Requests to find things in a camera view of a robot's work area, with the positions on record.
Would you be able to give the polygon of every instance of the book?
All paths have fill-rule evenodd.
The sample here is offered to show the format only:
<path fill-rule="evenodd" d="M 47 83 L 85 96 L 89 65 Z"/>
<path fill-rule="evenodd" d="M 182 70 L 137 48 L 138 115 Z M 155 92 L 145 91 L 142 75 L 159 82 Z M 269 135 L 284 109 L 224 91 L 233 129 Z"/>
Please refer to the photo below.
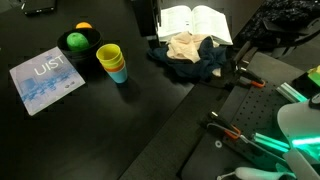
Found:
<path fill-rule="evenodd" d="M 31 116 L 85 84 L 58 47 L 10 69 L 10 74 Z"/>
<path fill-rule="evenodd" d="M 211 35 L 219 44 L 233 44 L 223 13 L 203 5 L 193 10 L 184 5 L 161 10 L 161 26 L 158 24 L 158 36 L 161 42 L 168 41 L 184 31 Z"/>

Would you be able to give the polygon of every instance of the black table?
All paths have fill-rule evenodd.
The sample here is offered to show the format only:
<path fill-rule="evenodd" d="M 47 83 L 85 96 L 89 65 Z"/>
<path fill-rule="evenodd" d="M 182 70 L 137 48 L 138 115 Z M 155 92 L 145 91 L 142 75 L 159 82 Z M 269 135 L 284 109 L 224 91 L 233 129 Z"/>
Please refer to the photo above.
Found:
<path fill-rule="evenodd" d="M 9 69 L 55 47 L 81 21 L 120 45 L 128 84 L 117 87 L 99 68 L 81 70 L 84 86 L 30 117 Z M 147 59 L 127 0 L 58 1 L 56 12 L 35 17 L 15 8 L 0 24 L 1 179 L 117 179 L 193 87 Z"/>
<path fill-rule="evenodd" d="M 256 53 L 248 69 L 263 79 L 272 81 L 277 86 L 284 82 L 289 83 L 303 74 L 303 71 L 262 53 Z M 219 111 L 219 115 L 231 122 L 248 92 L 249 89 L 236 86 Z M 239 119 L 239 121 L 245 123 L 247 119 Z M 181 177 L 183 180 L 212 180 L 219 175 L 230 173 L 240 166 L 255 167 L 250 161 L 227 145 L 224 144 L 222 148 L 217 148 L 215 142 L 222 142 L 222 136 L 223 133 L 221 131 L 214 133 L 211 131 L 211 133 L 207 132 L 204 135 L 182 169 Z"/>

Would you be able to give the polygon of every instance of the dark blue fabric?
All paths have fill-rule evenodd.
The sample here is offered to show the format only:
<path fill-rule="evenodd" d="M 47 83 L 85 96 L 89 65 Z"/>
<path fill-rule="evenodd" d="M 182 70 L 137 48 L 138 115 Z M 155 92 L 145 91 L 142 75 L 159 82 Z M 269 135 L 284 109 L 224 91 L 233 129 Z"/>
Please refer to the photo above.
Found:
<path fill-rule="evenodd" d="M 193 63 L 191 60 L 175 60 L 167 56 L 168 46 L 148 51 L 148 55 L 155 60 L 162 61 L 175 69 L 180 77 L 207 79 L 214 69 L 222 67 L 226 62 L 226 48 L 213 48 L 210 37 L 205 38 L 198 50 L 200 60 Z"/>

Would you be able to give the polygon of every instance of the laptop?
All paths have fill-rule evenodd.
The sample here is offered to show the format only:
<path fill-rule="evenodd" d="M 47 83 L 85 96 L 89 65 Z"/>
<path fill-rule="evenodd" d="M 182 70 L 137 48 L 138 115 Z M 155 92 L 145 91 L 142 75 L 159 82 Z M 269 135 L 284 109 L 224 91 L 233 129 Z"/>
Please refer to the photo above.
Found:
<path fill-rule="evenodd" d="M 21 6 L 25 15 L 54 11 L 56 0 L 26 0 Z"/>

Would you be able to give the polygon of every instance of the blue cup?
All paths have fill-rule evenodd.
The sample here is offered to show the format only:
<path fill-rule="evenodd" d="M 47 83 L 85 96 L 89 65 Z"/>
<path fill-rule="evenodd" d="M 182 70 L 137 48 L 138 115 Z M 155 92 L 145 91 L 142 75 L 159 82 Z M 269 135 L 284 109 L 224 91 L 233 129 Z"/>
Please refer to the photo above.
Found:
<path fill-rule="evenodd" d="M 123 68 L 121 68 L 117 72 L 108 72 L 109 76 L 113 79 L 116 83 L 124 83 L 128 79 L 128 73 L 126 68 L 126 63 L 124 62 Z"/>

